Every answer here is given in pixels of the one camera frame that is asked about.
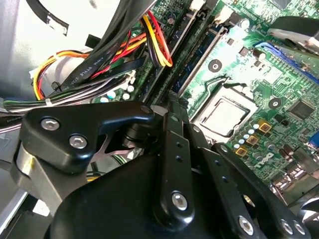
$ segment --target chipset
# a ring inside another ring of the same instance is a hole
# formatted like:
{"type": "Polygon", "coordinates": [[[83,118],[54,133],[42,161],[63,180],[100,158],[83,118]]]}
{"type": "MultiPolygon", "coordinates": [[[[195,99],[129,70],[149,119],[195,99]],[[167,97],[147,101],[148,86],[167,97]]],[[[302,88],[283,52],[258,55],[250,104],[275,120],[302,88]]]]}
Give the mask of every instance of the chipset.
{"type": "Polygon", "coordinates": [[[310,106],[305,101],[297,101],[295,102],[289,109],[290,113],[297,117],[298,119],[305,120],[307,119],[314,111],[315,109],[310,106]]]}

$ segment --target wire bundle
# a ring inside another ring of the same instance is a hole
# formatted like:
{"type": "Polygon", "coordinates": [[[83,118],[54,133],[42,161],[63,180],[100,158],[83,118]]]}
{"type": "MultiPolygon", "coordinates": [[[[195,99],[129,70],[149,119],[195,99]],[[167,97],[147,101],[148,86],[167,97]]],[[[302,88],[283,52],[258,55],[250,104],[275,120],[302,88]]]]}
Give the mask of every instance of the wire bundle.
{"type": "Polygon", "coordinates": [[[153,30],[151,22],[148,17],[144,15],[141,22],[146,30],[150,58],[156,66],[172,67],[173,62],[160,25],[151,11],[148,11],[148,15],[156,29],[156,31],[153,30]]]}

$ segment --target black metal arm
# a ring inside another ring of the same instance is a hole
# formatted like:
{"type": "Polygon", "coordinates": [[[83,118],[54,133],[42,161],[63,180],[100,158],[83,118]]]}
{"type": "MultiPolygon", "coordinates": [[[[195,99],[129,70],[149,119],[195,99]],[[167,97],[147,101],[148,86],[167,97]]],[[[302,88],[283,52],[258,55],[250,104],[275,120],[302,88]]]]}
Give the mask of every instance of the black metal arm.
{"type": "Polygon", "coordinates": [[[11,174],[48,205],[54,215],[50,238],[105,233],[110,238],[311,238],[230,148],[218,143],[212,151],[188,122],[183,104],[169,97],[164,117],[139,102],[26,115],[11,174]],[[145,154],[87,184],[86,168],[101,134],[107,135],[106,154],[137,146],[145,154]]]}

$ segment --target green circuit board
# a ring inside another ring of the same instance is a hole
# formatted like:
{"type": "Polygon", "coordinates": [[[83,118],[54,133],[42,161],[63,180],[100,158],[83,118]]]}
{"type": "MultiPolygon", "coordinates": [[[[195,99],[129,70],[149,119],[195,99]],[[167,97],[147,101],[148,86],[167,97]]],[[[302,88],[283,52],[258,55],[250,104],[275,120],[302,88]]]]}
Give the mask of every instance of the green circuit board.
{"type": "Polygon", "coordinates": [[[241,147],[245,148],[247,153],[240,157],[250,165],[258,177],[265,183],[269,183],[278,173],[284,174],[284,168],[289,164],[278,153],[278,149],[284,144],[288,144],[293,149],[302,146],[318,130],[319,108],[316,105],[319,86],[267,51],[265,51],[266,59],[258,67],[255,66],[256,58],[252,55],[252,46],[261,40],[275,42],[271,36],[267,35],[267,30],[277,17],[306,15],[319,18],[317,11],[319,6],[314,0],[292,0],[284,10],[279,10],[268,0],[225,0],[218,3],[213,14],[218,13],[226,4],[233,11],[249,19],[250,27],[243,30],[236,26],[216,42],[182,97],[188,99],[188,113],[192,117],[214,92],[217,85],[214,81],[219,82],[219,77],[227,76],[232,79],[232,83],[244,83],[249,86],[258,110],[232,137],[228,145],[234,148],[234,145],[238,145],[238,138],[252,128],[252,122],[265,120],[272,127],[271,130],[267,133],[257,130],[253,135],[258,138],[258,143],[254,146],[246,143],[242,145],[241,147]],[[228,44],[230,39],[234,40],[231,45],[228,44]],[[245,55],[240,54],[243,47],[249,50],[245,55]],[[222,63],[218,73],[212,73],[208,69],[209,63],[214,59],[222,63]],[[269,101],[273,98],[281,100],[280,107],[276,109],[269,107],[269,101]],[[300,101],[308,105],[309,113],[311,112],[303,120],[291,113],[292,108],[300,101]],[[289,125],[283,126],[276,121],[276,115],[283,116],[289,125]],[[267,142],[273,143],[275,149],[270,150],[266,146],[267,142]],[[256,152],[263,157],[271,152],[273,156],[266,162],[260,163],[254,157],[256,152]]]}

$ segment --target white connector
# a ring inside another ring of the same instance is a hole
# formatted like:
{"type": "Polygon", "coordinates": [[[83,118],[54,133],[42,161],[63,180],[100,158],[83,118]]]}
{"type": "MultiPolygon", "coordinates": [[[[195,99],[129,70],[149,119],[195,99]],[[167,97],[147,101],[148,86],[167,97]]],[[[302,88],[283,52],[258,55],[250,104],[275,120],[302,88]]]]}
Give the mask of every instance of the white connector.
{"type": "Polygon", "coordinates": [[[205,4],[206,0],[193,0],[190,4],[189,9],[192,11],[199,11],[205,4]]]}
{"type": "Polygon", "coordinates": [[[216,15],[214,23],[216,23],[217,25],[224,23],[230,18],[233,12],[234,11],[232,9],[224,6],[223,9],[216,15]]]}

